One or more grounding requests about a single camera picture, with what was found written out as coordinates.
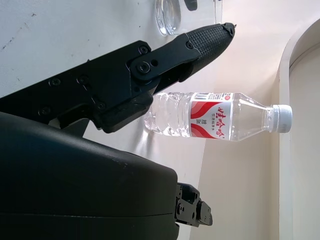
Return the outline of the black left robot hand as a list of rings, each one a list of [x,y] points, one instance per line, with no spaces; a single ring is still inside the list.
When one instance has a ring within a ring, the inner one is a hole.
[[[198,9],[198,1],[197,0],[184,0],[186,8],[189,11],[196,11]]]

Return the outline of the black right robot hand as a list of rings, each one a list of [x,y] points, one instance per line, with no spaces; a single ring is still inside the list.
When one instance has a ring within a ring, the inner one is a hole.
[[[156,50],[139,40],[2,97],[1,239],[175,240],[180,224],[211,226],[210,207],[173,169],[83,134],[88,121],[113,133],[143,116],[234,34],[225,23]]]

